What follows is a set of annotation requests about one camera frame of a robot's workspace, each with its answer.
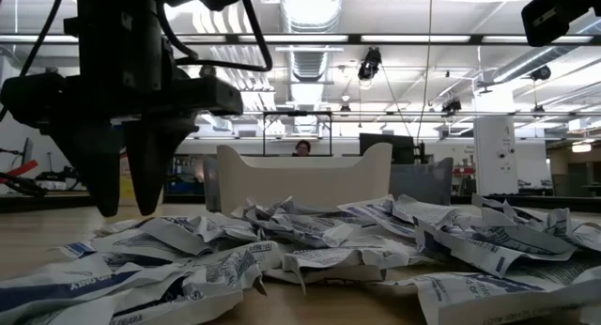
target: wall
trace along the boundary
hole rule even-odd
[[[10,66],[5,57],[0,57],[0,85],[5,79],[19,75],[19,71]],[[43,171],[50,171],[50,162],[48,152],[52,152],[53,170],[61,171],[69,162],[58,149],[54,141],[48,136],[42,136],[38,130],[29,128],[12,118],[8,113],[4,120],[0,122],[0,147],[10,150],[23,150],[25,139],[30,138],[33,142],[32,159],[38,162],[38,167],[28,172],[24,177],[34,178]],[[7,172],[11,169],[11,164],[15,159],[11,154],[0,154],[0,171]],[[14,167],[18,167],[21,160],[15,162]],[[7,193],[8,187],[0,185],[0,194]]]
[[[290,155],[298,141],[268,141],[268,154]],[[329,140],[312,140],[312,154],[328,154],[330,152]],[[460,164],[463,159],[469,159],[474,151],[472,141],[448,140],[425,144],[425,153],[434,155],[435,162],[446,157],[453,157],[455,164]],[[177,153],[181,154],[215,154],[217,146],[228,144],[241,154],[263,154],[263,142],[261,140],[186,140]],[[334,156],[340,157],[344,154],[359,154],[358,140],[334,140],[332,144]],[[540,186],[542,179],[551,179],[547,168],[547,151],[544,142],[517,141],[517,171],[518,177],[532,184],[532,187]]]

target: ceiling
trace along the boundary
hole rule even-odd
[[[16,25],[19,33],[37,33],[46,19],[53,0],[4,0],[0,6],[0,32],[14,33]],[[523,35],[521,10],[529,0],[433,0],[432,1],[432,33],[436,34],[517,34]],[[264,33],[283,32],[280,16],[279,0],[254,0],[261,27]],[[243,23],[242,6],[227,8],[223,13],[235,13]],[[62,20],[76,16],[75,0],[64,0],[57,15],[52,33],[62,34]],[[15,22],[15,10],[18,14]],[[429,26],[430,0],[343,0],[339,33],[395,33],[395,34],[427,34]],[[575,32],[593,18],[587,14],[573,23]],[[193,23],[193,11],[186,9],[171,21],[174,30],[179,34],[198,33]],[[27,53],[28,45],[19,45],[19,50]],[[384,70],[375,77],[371,88],[360,90],[356,77],[356,67],[363,59],[367,46],[345,45],[342,51],[331,53],[331,62],[326,75],[326,85],[322,95],[322,104],[318,109],[331,108],[338,110],[343,103],[342,96],[350,97],[351,109],[358,111],[395,110],[393,98],[399,106],[407,111],[420,111],[426,103],[432,102],[438,111],[445,100],[437,99],[438,94],[449,88],[476,70],[490,70],[504,66],[517,57],[527,53],[531,48],[524,46],[432,46],[430,58],[426,46],[393,46],[380,47]],[[210,46],[195,46],[194,49],[203,57],[211,57]],[[288,75],[286,53],[275,51],[270,47],[274,59],[274,69],[268,73],[270,85],[275,91],[275,104],[291,101],[290,76]],[[66,74],[77,73],[76,46],[44,46],[39,52],[38,65],[59,66]],[[571,54],[551,62],[548,66],[553,76],[547,83],[541,82],[536,91],[532,91],[532,81],[516,80],[511,83],[514,91],[516,109],[530,111],[535,99],[544,101],[574,90],[578,90],[595,80],[601,71],[601,63],[594,62],[601,58],[601,47],[582,47]],[[582,66],[592,64],[580,72],[569,74]],[[425,72],[428,83],[425,91]],[[462,93],[464,110],[471,108],[473,92]],[[553,111],[571,111],[581,106],[592,106],[601,99],[597,94],[567,101],[553,108]]]

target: exposed ductwork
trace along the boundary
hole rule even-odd
[[[338,30],[342,0],[281,0],[282,24],[287,33],[325,34]],[[291,52],[288,53],[290,95],[297,104],[312,105],[321,102],[324,85],[303,84],[322,81],[328,70],[331,53]],[[313,132],[306,121],[298,122],[299,132]]]
[[[601,20],[594,18],[594,21],[578,31],[579,35],[598,35],[601,34]],[[515,80],[521,76],[538,70],[546,64],[557,60],[567,54],[570,54],[578,49],[578,46],[557,46],[547,48],[532,49],[526,54],[516,58],[509,64],[495,70],[494,72],[485,72],[482,75],[482,82],[476,80],[460,81],[452,87],[440,93],[439,98],[446,94],[451,94],[451,97],[459,94],[470,87],[482,87],[487,85],[504,84]],[[467,78],[480,78],[479,72],[475,71]]]

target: white pillar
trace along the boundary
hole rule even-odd
[[[476,96],[474,111],[513,112],[511,89],[495,87],[488,94]],[[511,116],[479,117],[474,122],[476,147],[476,181],[478,193],[517,193],[516,131]]]

